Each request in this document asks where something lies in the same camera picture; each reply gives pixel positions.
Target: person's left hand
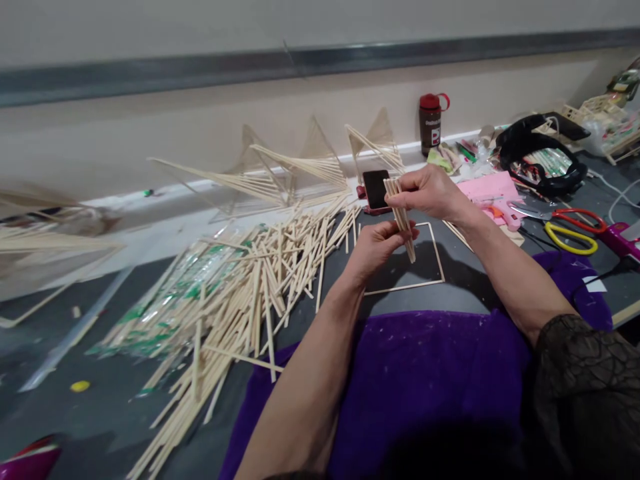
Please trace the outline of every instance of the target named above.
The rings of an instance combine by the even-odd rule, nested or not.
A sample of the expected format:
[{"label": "person's left hand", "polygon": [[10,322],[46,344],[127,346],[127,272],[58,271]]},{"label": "person's left hand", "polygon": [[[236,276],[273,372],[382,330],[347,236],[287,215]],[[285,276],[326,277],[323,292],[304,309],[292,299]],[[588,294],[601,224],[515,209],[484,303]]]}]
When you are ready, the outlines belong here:
[{"label": "person's left hand", "polygon": [[362,228],[358,242],[347,262],[344,276],[358,287],[364,287],[367,280],[389,259],[398,247],[407,240],[418,238],[415,222],[409,221],[411,232],[400,231],[394,221],[384,221]]}]

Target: scissors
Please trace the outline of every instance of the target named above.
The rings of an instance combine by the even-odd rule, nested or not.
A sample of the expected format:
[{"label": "scissors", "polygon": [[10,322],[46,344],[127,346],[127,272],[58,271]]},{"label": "scissors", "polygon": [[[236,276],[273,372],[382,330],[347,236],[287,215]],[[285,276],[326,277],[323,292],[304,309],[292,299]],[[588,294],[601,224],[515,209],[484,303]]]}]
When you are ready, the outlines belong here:
[{"label": "scissors", "polygon": [[[538,219],[541,222],[546,222],[545,232],[547,232],[547,235],[549,236],[549,238],[551,238],[551,240],[558,247],[568,252],[575,253],[576,255],[591,255],[592,253],[596,252],[596,250],[598,250],[597,242],[591,237],[583,235],[582,233],[578,233],[576,231],[562,228],[552,224],[551,223],[552,219],[560,219],[560,220],[568,221],[570,224],[582,230],[588,231],[590,233],[600,234],[600,233],[604,233],[605,230],[607,229],[607,224],[604,222],[604,220],[602,220],[602,218],[598,217],[598,215],[596,215],[594,212],[590,210],[568,208],[568,209],[558,209],[558,210],[544,212],[520,202],[511,202],[510,207],[516,210],[516,212],[522,213],[523,215]],[[596,220],[596,222],[598,222],[598,226],[592,227],[591,225],[582,223],[580,222],[580,220],[576,220],[575,218],[568,217],[566,215],[567,213],[581,213],[582,215],[587,215],[592,219]],[[570,247],[569,245],[565,244],[558,238],[558,236],[556,235],[556,232],[562,233],[569,237],[584,240],[590,245],[590,247],[586,250],[580,250],[574,247]]]}]

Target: bottle label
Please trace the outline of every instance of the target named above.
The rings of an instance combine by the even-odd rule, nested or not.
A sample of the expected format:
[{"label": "bottle label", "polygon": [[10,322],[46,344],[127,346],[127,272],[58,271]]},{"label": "bottle label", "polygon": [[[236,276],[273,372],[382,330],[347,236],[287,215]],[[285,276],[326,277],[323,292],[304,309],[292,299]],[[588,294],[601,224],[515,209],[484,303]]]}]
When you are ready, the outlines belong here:
[{"label": "bottle label", "polygon": [[440,128],[431,130],[431,145],[435,146],[440,144]]}]

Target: person's right hand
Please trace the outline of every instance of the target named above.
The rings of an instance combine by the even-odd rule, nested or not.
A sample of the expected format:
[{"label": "person's right hand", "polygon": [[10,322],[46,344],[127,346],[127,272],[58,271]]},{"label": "person's right hand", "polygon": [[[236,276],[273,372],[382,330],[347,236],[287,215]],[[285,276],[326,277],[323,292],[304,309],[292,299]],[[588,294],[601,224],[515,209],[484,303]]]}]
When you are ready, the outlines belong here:
[{"label": "person's right hand", "polygon": [[386,196],[390,207],[421,210],[430,217],[450,221],[463,226],[479,209],[451,181],[442,168],[426,165],[420,170],[400,177],[403,192]]}]

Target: pink hot glue gun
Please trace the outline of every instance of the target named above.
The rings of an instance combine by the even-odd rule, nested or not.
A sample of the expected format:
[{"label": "pink hot glue gun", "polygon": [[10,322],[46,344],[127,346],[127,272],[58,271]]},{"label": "pink hot glue gun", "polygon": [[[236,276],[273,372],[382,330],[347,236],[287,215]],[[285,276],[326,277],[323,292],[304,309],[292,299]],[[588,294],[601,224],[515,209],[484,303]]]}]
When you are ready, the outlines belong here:
[{"label": "pink hot glue gun", "polygon": [[518,231],[520,228],[520,219],[509,206],[511,200],[506,200],[504,197],[476,197],[471,201],[481,209],[492,210],[494,217],[504,218],[509,231]]},{"label": "pink hot glue gun", "polygon": [[610,225],[598,238],[620,258],[631,257],[640,265],[640,250],[636,246],[640,237],[640,222],[629,226],[618,222]]}]

